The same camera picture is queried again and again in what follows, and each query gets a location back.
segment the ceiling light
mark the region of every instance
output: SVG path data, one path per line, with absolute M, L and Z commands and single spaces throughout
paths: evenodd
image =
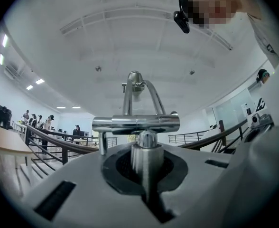
M 8 42 L 8 37 L 7 37 L 7 35 L 5 35 L 5 37 L 3 38 L 3 41 L 2 41 L 2 45 L 4 48 L 6 47 L 7 42 Z
M 43 83 L 44 82 L 44 80 L 41 78 L 40 80 L 38 80 L 38 81 L 36 81 L 36 83 L 39 85 L 39 84 L 41 84 L 41 83 Z
M 2 65 L 2 64 L 3 64 L 3 59 L 4 59 L 3 55 L 2 55 L 2 54 L 0 54 L 0 65 Z

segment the rectangular slot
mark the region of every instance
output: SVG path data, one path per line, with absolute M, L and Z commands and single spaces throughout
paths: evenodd
M 215 160 L 206 160 L 205 163 L 209 165 L 221 167 L 221 168 L 227 168 L 227 166 L 229 165 L 229 163 L 215 161 Z
M 75 186 L 75 183 L 69 181 L 61 182 L 34 211 L 42 217 L 52 220 Z

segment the cap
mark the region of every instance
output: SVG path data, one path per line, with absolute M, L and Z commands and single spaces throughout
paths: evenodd
M 265 69 L 260 69 L 257 75 L 257 83 L 260 82 L 262 80 L 263 74 L 267 72 L 267 70 Z

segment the railing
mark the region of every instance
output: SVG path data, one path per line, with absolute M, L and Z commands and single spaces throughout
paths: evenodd
M 55 136 L 61 136 L 63 138 L 57 139 L 50 135 Z M 48 146 L 39 144 L 40 141 L 48 141 L 49 143 L 53 144 L 54 146 Z M 92 153 L 95 151 L 98 151 L 98 138 L 96 137 L 88 137 L 88 136 L 77 136 L 77 135 L 68 135 L 63 133 L 55 133 L 53 131 L 47 131 L 42 129 L 37 129 L 32 126 L 27 125 L 27 132 L 26 132 L 26 144 L 30 148 L 30 150 L 33 152 L 34 156 L 36 158 L 31 158 L 32 162 L 37 166 L 37 168 L 45 175 L 48 176 L 49 173 L 42 168 L 40 165 L 41 163 L 45 164 L 49 169 L 52 171 L 55 171 L 56 169 L 54 166 L 51 165 L 52 160 L 58 161 L 62 163 L 63 165 L 68 162 L 69 158 L 77 157 L 79 155 Z M 113 146 L 116 146 L 117 144 L 117 138 L 107 138 L 107 147 L 111 148 Z M 48 151 L 45 148 L 55 148 L 56 151 Z M 35 168 L 33 168 L 33 171 L 40 177 L 44 178 L 42 173 L 39 173 L 39 171 Z
M 186 143 L 186 144 L 180 145 L 179 147 L 192 149 L 192 150 L 200 150 L 202 147 L 215 143 L 215 145 L 212 149 L 212 152 L 222 153 L 225 150 L 227 150 L 230 146 L 232 146 L 237 140 L 243 139 L 244 133 L 249 129 L 249 127 L 247 127 L 244 132 L 242 131 L 242 126 L 246 123 L 247 123 L 247 119 L 244 120 L 243 122 L 235 125 L 234 127 L 230 128 L 228 130 L 225 130 L 217 135 L 211 136 L 209 138 L 201 139 L 196 142 Z M 225 147 L 222 148 L 223 140 L 225 139 L 225 137 L 232 134 L 234 131 L 236 131 L 238 129 L 240 131 L 240 135 L 237 138 L 235 138 L 231 143 L 229 143 L 228 145 L 226 145 Z
M 185 134 L 176 134 L 176 135 L 169 135 L 169 143 L 180 143 L 180 144 L 186 144 L 186 143 L 192 143 L 195 141 L 199 141 L 202 139 L 202 136 L 209 131 L 201 131 L 201 132 L 195 132 L 195 133 L 185 133 Z

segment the person's neck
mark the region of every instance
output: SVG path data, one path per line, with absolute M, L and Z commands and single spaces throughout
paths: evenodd
M 257 19 L 261 19 L 260 8 L 256 0 L 236 0 L 237 12 L 247 13 Z

